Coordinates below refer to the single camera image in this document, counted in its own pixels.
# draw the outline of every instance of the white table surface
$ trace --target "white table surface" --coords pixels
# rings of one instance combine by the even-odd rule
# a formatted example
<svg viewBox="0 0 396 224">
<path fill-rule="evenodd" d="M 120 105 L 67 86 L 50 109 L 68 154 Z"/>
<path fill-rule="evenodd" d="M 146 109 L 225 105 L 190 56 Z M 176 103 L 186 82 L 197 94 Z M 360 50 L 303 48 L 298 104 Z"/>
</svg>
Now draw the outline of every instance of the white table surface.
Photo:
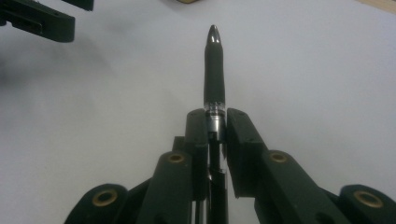
<svg viewBox="0 0 396 224">
<path fill-rule="evenodd" d="M 396 199 L 396 16 L 353 0 L 95 2 L 56 43 L 0 27 L 0 223 L 63 223 L 98 185 L 130 189 L 203 107 L 211 24 L 227 106 L 321 187 Z M 233 199 L 230 223 L 258 223 Z"/>
</svg>

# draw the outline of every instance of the black pen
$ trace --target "black pen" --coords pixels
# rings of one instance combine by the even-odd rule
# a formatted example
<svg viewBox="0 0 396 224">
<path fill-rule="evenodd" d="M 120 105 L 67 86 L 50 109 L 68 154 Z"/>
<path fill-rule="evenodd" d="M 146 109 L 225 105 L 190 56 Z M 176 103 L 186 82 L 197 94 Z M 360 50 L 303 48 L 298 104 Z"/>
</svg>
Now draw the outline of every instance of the black pen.
<svg viewBox="0 0 396 224">
<path fill-rule="evenodd" d="M 228 223 L 225 90 L 219 30 L 212 25 L 205 47 L 204 107 L 209 139 L 207 223 Z"/>
</svg>

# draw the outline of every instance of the silver pen tip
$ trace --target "silver pen tip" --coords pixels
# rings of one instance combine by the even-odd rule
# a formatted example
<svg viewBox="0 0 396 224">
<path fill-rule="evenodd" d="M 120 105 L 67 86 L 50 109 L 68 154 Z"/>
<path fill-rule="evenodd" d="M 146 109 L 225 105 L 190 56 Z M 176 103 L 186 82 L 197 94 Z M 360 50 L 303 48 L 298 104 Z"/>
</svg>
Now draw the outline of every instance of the silver pen tip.
<svg viewBox="0 0 396 224">
<path fill-rule="evenodd" d="M 209 34 L 207 35 L 206 44 L 210 43 L 219 43 L 221 44 L 220 34 L 218 27 L 216 25 L 212 25 L 209 30 Z"/>
</svg>

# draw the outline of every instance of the screw hole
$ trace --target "screw hole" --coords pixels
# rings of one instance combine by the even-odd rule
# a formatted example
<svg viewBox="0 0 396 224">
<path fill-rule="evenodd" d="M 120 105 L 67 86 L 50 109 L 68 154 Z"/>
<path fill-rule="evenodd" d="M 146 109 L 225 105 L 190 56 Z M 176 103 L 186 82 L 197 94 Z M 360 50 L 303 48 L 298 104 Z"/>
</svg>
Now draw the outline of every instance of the screw hole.
<svg viewBox="0 0 396 224">
<path fill-rule="evenodd" d="M 178 163 L 184 161 L 184 157 L 180 154 L 172 154 L 169 156 L 168 160 L 173 163 Z"/>
<path fill-rule="evenodd" d="M 117 192 L 114 189 L 105 189 L 97 192 L 93 198 L 92 203 L 95 206 L 103 207 L 111 203 L 114 203 L 118 197 Z"/>
<path fill-rule="evenodd" d="M 353 193 L 353 196 L 360 202 L 369 207 L 373 208 L 380 208 L 384 206 L 381 199 L 376 197 L 374 194 L 364 191 L 364 190 L 357 190 Z"/>
<path fill-rule="evenodd" d="M 278 152 L 271 153 L 270 157 L 271 157 L 271 160 L 279 162 L 279 163 L 285 162 L 288 160 L 288 158 L 285 155 L 278 153 Z"/>
</svg>

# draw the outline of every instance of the black object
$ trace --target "black object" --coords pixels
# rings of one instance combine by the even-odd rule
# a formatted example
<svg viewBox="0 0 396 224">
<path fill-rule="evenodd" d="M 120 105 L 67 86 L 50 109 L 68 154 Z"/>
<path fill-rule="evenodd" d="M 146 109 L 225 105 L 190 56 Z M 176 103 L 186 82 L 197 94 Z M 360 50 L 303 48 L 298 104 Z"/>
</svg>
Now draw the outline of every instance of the black object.
<svg viewBox="0 0 396 224">
<path fill-rule="evenodd" d="M 78 7 L 93 9 L 93 0 L 69 0 Z M 57 42 L 72 42 L 75 18 L 32 0 L 0 0 L 0 25 L 12 26 Z"/>
<path fill-rule="evenodd" d="M 93 0 L 62 0 L 68 4 L 71 4 L 75 7 L 80 7 L 87 11 L 93 10 Z"/>
<path fill-rule="evenodd" d="M 255 198 L 261 224 L 396 224 L 396 203 L 385 194 L 362 185 L 346 186 L 340 196 L 323 190 L 291 155 L 268 150 L 248 114 L 229 108 L 227 115 L 227 161 L 235 197 Z M 208 149 L 217 148 L 211 145 L 219 141 L 208 134 L 211 123 L 206 119 L 203 109 L 189 113 L 186 135 L 175 138 L 172 151 L 160 157 L 150 180 L 128 193 L 117 185 L 90 190 L 65 223 L 189 224 L 195 203 L 192 222 L 202 224 L 204 199 L 212 206 L 207 208 L 206 223 L 226 223 L 227 201 L 210 200 L 226 197 L 226 191 L 219 188 L 223 183 L 216 182 L 222 180 L 216 177 L 222 172 L 208 175 L 212 167 L 207 161 L 213 159 Z M 120 196 L 114 199 L 108 192 Z M 98 199 L 107 205 L 99 206 Z"/>
</svg>

